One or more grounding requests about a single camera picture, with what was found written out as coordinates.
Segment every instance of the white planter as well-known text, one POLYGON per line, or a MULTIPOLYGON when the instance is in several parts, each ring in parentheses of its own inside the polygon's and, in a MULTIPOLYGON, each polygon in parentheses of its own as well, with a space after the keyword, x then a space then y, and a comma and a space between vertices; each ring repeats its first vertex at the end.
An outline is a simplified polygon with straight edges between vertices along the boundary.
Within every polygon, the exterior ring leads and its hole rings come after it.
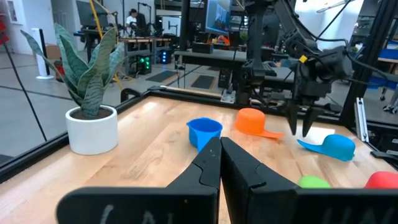
POLYGON ((118 144, 118 113, 110 106, 101 106, 113 113, 102 119, 80 120, 70 115, 80 107, 66 113, 69 145, 73 152, 97 155, 112 150, 118 144))

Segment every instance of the blue measuring cup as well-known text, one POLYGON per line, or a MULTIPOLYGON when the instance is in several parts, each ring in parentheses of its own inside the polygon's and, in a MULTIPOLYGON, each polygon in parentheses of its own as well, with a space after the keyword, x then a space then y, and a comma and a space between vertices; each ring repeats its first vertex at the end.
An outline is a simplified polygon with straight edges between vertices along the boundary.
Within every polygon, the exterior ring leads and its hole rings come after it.
POLYGON ((189 141, 200 152, 211 138, 221 136, 223 125, 210 118, 197 118, 187 123, 189 127, 189 141))

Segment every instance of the wooden table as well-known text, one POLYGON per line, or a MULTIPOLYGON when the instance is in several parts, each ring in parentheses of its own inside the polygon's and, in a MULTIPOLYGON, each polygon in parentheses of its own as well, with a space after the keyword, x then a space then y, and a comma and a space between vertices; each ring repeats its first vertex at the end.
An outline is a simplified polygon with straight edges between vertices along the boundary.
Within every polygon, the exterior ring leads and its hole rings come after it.
MULTIPOLYGON (((119 115, 119 144, 106 154, 81 156, 69 146, 0 185, 0 223, 56 223, 58 201, 83 186, 166 186, 191 163, 197 150, 188 141, 187 121, 209 117, 224 126, 227 136, 254 157, 292 182, 315 175, 334 187, 365 185, 379 170, 395 172, 373 158, 364 143, 346 128, 315 123, 306 141, 321 144, 329 134, 343 134, 356 144, 351 162, 341 162, 300 147, 300 124, 292 136, 285 118, 267 116, 266 128, 285 133, 280 141, 249 136, 233 128, 237 111, 150 96, 119 115)), ((220 222, 230 223, 223 192, 220 222)))
POLYGON ((391 74, 398 75, 398 73, 397 73, 398 60, 396 60, 396 59, 390 59, 390 58, 378 58, 378 60, 379 60, 380 62, 389 62, 389 63, 391 63, 391 66, 390 66, 390 73, 391 73, 391 74))

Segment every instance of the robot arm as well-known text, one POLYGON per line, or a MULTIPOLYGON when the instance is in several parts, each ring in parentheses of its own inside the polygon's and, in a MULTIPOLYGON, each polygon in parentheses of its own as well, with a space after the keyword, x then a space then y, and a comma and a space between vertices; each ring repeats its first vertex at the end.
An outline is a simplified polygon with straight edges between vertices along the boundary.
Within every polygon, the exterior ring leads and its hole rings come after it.
POLYGON ((318 49, 313 34, 299 21, 292 7, 294 0, 254 0, 247 2, 246 10, 256 13, 258 7, 273 6, 285 31, 285 49, 290 57, 298 58, 292 70, 295 72, 292 97, 287 100, 286 118, 293 134, 297 128, 297 114, 305 111, 302 134, 305 137, 316 118, 323 113, 337 113, 330 105, 315 102, 331 92, 331 84, 349 77, 351 60, 345 46, 331 50, 318 49))

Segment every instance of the snake plant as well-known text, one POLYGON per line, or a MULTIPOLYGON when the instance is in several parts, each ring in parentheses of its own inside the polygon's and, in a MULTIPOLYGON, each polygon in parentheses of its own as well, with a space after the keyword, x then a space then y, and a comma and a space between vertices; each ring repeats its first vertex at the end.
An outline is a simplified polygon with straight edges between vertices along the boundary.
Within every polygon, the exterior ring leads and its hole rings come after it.
POLYGON ((65 76, 61 75, 54 65, 44 57, 35 39, 23 30, 21 32, 33 52, 41 56, 45 63, 62 79, 68 88, 70 96, 80 106, 83 116, 88 119, 95 119, 106 87, 112 80, 116 69, 126 59, 123 58, 123 46, 121 44, 112 52, 116 45, 116 29, 110 29, 105 33, 101 42, 91 54, 89 63, 86 63, 78 55, 78 51, 68 32, 59 24, 55 24, 55 35, 61 51, 65 76))

